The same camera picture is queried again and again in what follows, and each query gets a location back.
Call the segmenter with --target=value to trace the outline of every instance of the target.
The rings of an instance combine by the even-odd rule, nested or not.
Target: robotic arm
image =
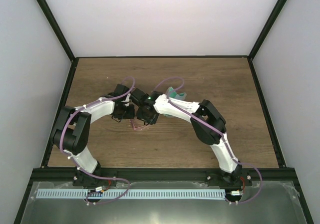
[[[199,103],[173,98],[168,99],[166,94],[162,92],[153,91],[151,95],[148,95],[139,89],[135,89],[130,98],[132,102],[139,106],[136,113],[137,119],[142,120],[145,125],[155,124],[159,114],[171,115],[191,123],[197,138],[204,144],[209,145],[213,150],[225,181],[232,183],[239,178],[242,166],[235,162],[238,162],[238,159],[232,152],[227,139],[226,121],[210,101],[203,100]],[[173,106],[169,100],[182,110]],[[223,138],[215,131],[192,118],[191,115],[220,131],[223,134]]]
[[[119,96],[126,93],[128,87],[118,84],[115,91],[103,97]],[[115,101],[102,101],[96,103],[89,108],[85,108],[75,116],[71,125],[74,128],[68,128],[63,139],[63,150],[68,153],[78,166],[89,173],[93,173],[98,166],[98,162],[92,157],[87,148],[88,135],[90,124],[97,119],[111,115],[115,120],[133,119],[135,117],[134,105],[129,104],[130,100],[139,108],[136,113],[137,119],[144,122],[145,125],[156,124],[160,114],[167,114],[183,119],[192,124],[193,129],[200,141],[209,145],[215,153],[219,167],[222,172],[224,180],[228,183],[233,183],[238,180],[242,166],[235,161],[238,159],[234,156],[229,145],[225,119],[220,115],[218,110],[208,100],[199,102],[187,102],[170,98],[169,100],[182,110],[173,106],[166,94],[158,91],[153,91],[148,95],[140,89],[135,89],[127,96],[117,99]],[[61,133],[68,118],[80,107],[65,106],[62,108],[57,122],[51,132],[51,141],[59,146]],[[208,125],[214,127],[223,134],[219,134],[198,122],[190,115],[196,116]]]

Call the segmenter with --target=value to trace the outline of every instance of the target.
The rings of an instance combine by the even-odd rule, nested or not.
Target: white backdrop
[[[0,0],[0,57],[0,223],[13,223],[71,63],[36,0]]]
[[[277,0],[47,0],[76,56],[248,55]]]
[[[320,223],[320,0],[288,0],[254,59],[289,167]]]

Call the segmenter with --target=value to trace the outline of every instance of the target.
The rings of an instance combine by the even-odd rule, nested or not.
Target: red wire
[[[243,193],[245,193],[245,191],[244,191],[244,187],[245,187],[245,179],[242,177],[242,176],[240,176],[240,180],[242,181],[242,184],[243,184],[243,187],[242,187],[242,190],[243,190]]]
[[[105,191],[106,191],[106,190],[109,190],[109,188],[110,188],[111,181],[110,181],[110,180],[108,180],[108,183],[109,183],[109,185],[108,185],[108,187],[105,189]]]

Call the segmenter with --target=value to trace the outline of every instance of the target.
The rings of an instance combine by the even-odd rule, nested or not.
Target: black metal frame
[[[260,100],[260,104],[262,107],[262,111],[266,120],[266,124],[268,127],[268,131],[271,137],[271,141],[273,144],[273,148],[275,150],[275,155],[277,157],[279,167],[284,168],[261,168],[259,169],[263,179],[266,181],[292,181],[294,183],[295,189],[299,192],[300,203],[303,208],[306,220],[308,223],[313,223],[309,208],[306,204],[305,197],[303,195],[302,189],[299,184],[299,180],[293,168],[286,167],[284,156],[281,152],[281,148],[276,136],[275,129],[272,124],[272,120],[270,114],[268,112],[268,108],[263,97],[263,92],[261,90],[258,77],[255,73],[253,58],[256,56],[259,48],[263,44],[267,34],[269,33],[272,25],[277,19],[281,9],[285,5],[287,0],[278,0],[272,13],[270,14],[262,32],[260,33],[253,49],[251,50],[249,56],[132,56],[132,57],[82,57],[82,58],[247,58],[250,70],[252,72],[253,81],[255,83],[256,91]],[[58,110],[55,116],[55,121],[57,120],[58,113],[61,108],[66,104],[67,97],[69,94],[69,90],[75,75],[75,70],[78,65],[79,58],[75,58],[64,35],[62,34],[61,29],[59,28],[51,10],[49,9],[46,0],[37,0],[39,3],[43,13],[45,14],[48,22],[50,23],[53,31],[55,32],[57,38],[59,39],[62,47],[64,48],[66,54],[68,55],[71,61],[70,71],[66,80],[66,84],[63,89],[62,97],[58,106]],[[42,160],[41,168],[36,168],[33,170],[28,186],[26,188],[23,200],[21,202],[20,208],[18,210],[15,223],[20,223],[24,209],[26,207],[27,200],[29,198],[29,194],[31,191],[31,187],[33,182],[36,181],[74,181],[74,176],[77,175],[77,170],[72,167],[48,167],[48,161],[51,154],[52,145],[48,141],[46,151],[44,153],[44,158]],[[251,176],[251,180],[259,180],[258,175],[254,169],[243,169],[244,172],[247,172]],[[232,188],[232,186],[224,186],[221,184],[221,181],[216,178],[212,178],[210,180],[207,179],[208,176],[216,175],[220,172],[220,169],[198,169],[198,168],[190,168],[190,169],[180,169],[180,168],[166,168],[166,169],[152,169],[152,168],[101,168],[102,176],[117,176],[121,178],[126,178],[129,181],[200,181],[206,182],[209,185],[217,186],[219,185],[221,188]]]
[[[214,179],[208,180],[208,176],[213,176],[220,172],[220,169],[210,168],[102,168],[103,176],[115,175],[116,177],[125,178],[130,182],[135,181],[196,181],[207,183],[210,186],[220,185]],[[251,181],[258,181],[259,176],[254,169],[243,169],[245,173],[251,176]],[[307,223],[313,223],[308,205],[305,201],[304,194],[300,187],[299,180],[294,168],[261,168],[259,169],[265,181],[292,181],[295,189],[299,192],[299,201],[305,214]],[[26,188],[23,200],[15,218],[15,223],[21,222],[26,203],[29,198],[33,182],[38,181],[65,181],[75,182],[74,176],[76,173],[75,167],[46,167],[34,169],[28,186]],[[238,188],[235,186],[221,186],[221,188]]]

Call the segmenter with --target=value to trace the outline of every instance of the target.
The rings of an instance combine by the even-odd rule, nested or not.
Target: green object
[[[167,95],[172,90],[174,90],[174,89],[172,87],[169,87],[165,94]],[[187,96],[186,92],[178,94],[176,91],[173,91],[173,92],[171,92],[169,94],[170,98],[174,98],[174,99],[177,99],[177,100],[185,100],[186,96]]]

